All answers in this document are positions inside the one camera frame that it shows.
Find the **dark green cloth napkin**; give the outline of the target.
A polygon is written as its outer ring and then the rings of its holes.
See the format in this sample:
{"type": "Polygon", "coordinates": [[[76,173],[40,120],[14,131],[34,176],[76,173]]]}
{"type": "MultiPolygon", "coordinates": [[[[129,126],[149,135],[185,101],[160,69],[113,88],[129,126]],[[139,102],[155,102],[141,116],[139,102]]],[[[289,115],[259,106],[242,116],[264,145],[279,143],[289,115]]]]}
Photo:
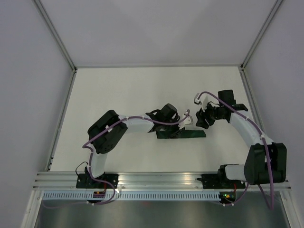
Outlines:
{"type": "Polygon", "coordinates": [[[157,139],[206,138],[206,133],[203,130],[159,131],[156,136],[157,139]]]}

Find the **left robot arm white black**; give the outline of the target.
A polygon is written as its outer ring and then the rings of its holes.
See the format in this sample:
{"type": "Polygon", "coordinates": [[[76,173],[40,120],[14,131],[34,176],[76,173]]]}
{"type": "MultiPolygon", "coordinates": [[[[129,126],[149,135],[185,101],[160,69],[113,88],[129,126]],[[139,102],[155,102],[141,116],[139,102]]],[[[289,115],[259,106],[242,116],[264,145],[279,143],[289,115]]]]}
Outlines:
{"type": "Polygon", "coordinates": [[[186,110],[182,116],[177,109],[166,104],[142,115],[120,115],[114,110],[107,111],[91,127],[89,127],[88,141],[82,145],[90,151],[89,161],[86,163],[85,173],[77,174],[77,182],[99,188],[109,183],[104,177],[107,155],[119,143],[122,137],[129,133],[157,133],[160,131],[177,132],[184,129],[185,121],[190,116],[186,110]]]}

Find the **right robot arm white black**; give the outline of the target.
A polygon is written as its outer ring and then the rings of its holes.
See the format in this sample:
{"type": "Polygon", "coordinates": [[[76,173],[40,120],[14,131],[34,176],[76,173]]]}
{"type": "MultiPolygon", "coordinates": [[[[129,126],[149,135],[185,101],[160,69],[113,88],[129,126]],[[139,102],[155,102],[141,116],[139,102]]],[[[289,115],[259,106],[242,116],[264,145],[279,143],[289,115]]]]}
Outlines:
{"type": "Polygon", "coordinates": [[[194,104],[201,108],[196,112],[196,126],[210,128],[217,120],[226,120],[233,126],[249,148],[244,164],[221,165],[217,183],[223,188],[234,181],[251,185],[281,183],[286,180],[287,148],[269,138],[250,118],[248,108],[238,104],[233,90],[222,90],[214,97],[218,104],[208,101],[209,92],[194,97],[194,104]]]}

